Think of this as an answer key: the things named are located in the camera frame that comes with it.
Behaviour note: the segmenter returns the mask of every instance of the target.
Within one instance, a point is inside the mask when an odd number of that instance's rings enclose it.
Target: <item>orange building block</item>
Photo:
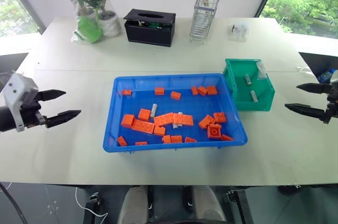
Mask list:
[[[185,137],[185,141],[186,143],[195,143],[197,142],[197,140],[193,139],[193,138],[189,138],[189,137]]]
[[[151,112],[152,111],[149,109],[141,109],[138,114],[138,119],[143,120],[143,121],[149,121]]]
[[[193,126],[194,119],[191,115],[182,115],[182,114],[174,113],[174,124]]]
[[[117,138],[117,142],[120,144],[120,146],[127,146],[127,142],[125,141],[125,139],[122,136],[119,136]]]
[[[164,127],[155,126],[154,134],[158,135],[158,136],[164,136],[165,135],[165,128]]]
[[[206,89],[208,90],[209,96],[217,95],[217,93],[218,93],[216,86],[207,86]]]
[[[199,92],[197,91],[197,88],[195,86],[193,86],[191,88],[191,93],[192,93],[193,96],[197,96],[199,94]]]
[[[126,128],[132,128],[135,121],[135,116],[130,114],[125,114],[123,116],[121,125]]]
[[[208,125],[210,124],[214,124],[216,122],[216,120],[210,116],[210,115],[206,115],[200,122],[199,122],[199,127],[201,127],[202,129],[206,129]]]
[[[144,145],[148,145],[148,142],[146,141],[135,142],[135,146],[144,146]]]
[[[221,138],[221,127],[220,125],[209,125],[206,130],[208,138]]]
[[[164,88],[155,88],[155,95],[163,96],[164,95]]]
[[[198,91],[199,94],[201,94],[203,96],[205,96],[206,93],[208,93],[208,90],[205,87],[203,87],[203,86],[199,86],[199,88],[197,89],[197,91]]]
[[[182,143],[182,136],[181,135],[176,135],[176,136],[171,136],[171,143]]]
[[[213,114],[216,123],[225,123],[227,121],[227,117],[224,112],[216,112]]]
[[[154,123],[150,123],[150,122],[144,122],[141,120],[135,120],[134,124],[132,126],[133,130],[137,130],[139,132],[142,133],[149,133],[152,134],[153,130],[154,130],[155,124]]]
[[[165,136],[163,136],[162,142],[163,142],[164,144],[171,144],[171,137],[170,137],[170,135],[165,135]]]
[[[233,138],[222,134],[221,140],[222,141],[233,141]]]
[[[130,89],[122,90],[122,95],[123,96],[131,96],[132,95],[132,91]]]
[[[181,99],[181,93],[171,91],[170,97],[175,99],[175,100],[180,100]]]
[[[156,126],[169,125],[172,124],[173,122],[174,122],[174,113],[172,112],[154,117],[154,123]]]

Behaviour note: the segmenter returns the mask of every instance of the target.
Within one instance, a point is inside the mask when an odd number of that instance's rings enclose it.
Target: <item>small plastic container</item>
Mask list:
[[[266,75],[266,79],[258,79],[257,62],[259,59],[226,59],[226,68],[223,72],[237,110],[270,111],[275,89]],[[252,82],[247,84],[246,74]],[[250,91],[255,91],[258,102],[253,102]]]
[[[197,95],[191,91],[192,86],[216,86],[217,95]],[[164,88],[164,95],[155,95],[155,88]],[[122,95],[124,89],[130,89],[130,96]],[[181,93],[180,100],[171,98],[171,92]],[[155,134],[142,133],[130,128],[122,127],[121,120],[125,114],[135,117],[141,108],[151,109],[157,104],[156,116],[170,112],[182,112],[193,116],[193,126],[173,128],[172,124],[164,126],[165,135],[182,135],[192,138],[194,143],[163,144],[162,137]],[[198,123],[206,116],[216,112],[224,112],[227,122],[222,123],[221,132],[233,138],[233,141],[210,139],[207,131],[201,129]],[[122,136],[128,146],[119,146],[117,138]],[[106,126],[103,148],[107,152],[133,152],[139,150],[158,150],[163,148],[184,147],[224,147],[244,145],[248,141],[247,135],[237,113],[231,93],[224,76],[220,73],[186,74],[170,76],[139,76],[118,77],[114,81]],[[136,146],[135,142],[147,142],[147,145]]]

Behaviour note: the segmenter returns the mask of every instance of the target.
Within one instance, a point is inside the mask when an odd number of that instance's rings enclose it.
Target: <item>plastic bag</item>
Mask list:
[[[75,8],[78,27],[72,40],[95,43],[104,36],[121,32],[118,16],[109,0],[70,0]]]

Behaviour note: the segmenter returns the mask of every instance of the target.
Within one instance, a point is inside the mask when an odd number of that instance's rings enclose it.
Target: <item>metal utensil holder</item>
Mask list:
[[[190,41],[203,42],[209,35],[219,0],[197,0],[190,30]]]

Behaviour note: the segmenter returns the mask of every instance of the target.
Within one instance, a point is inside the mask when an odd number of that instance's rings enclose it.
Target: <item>green tree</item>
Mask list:
[[[0,37],[36,32],[33,19],[18,0],[0,0]]]
[[[338,0],[268,0],[262,17],[273,17],[285,32],[338,38]]]

